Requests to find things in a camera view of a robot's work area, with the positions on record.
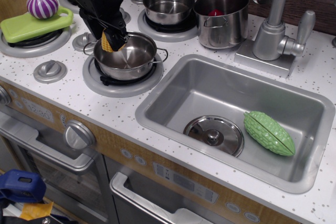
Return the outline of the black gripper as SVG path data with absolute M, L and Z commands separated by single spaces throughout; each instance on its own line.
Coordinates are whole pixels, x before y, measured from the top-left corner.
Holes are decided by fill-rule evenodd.
M 115 52 L 128 42 L 129 34 L 120 13 L 123 0 L 75 0 L 80 16 L 96 39 L 102 32 Z

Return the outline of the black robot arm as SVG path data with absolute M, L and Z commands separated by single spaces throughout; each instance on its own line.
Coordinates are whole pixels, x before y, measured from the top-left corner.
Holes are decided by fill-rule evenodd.
M 120 12 L 123 0 L 75 0 L 79 14 L 96 39 L 105 35 L 113 51 L 128 41 L 126 23 Z

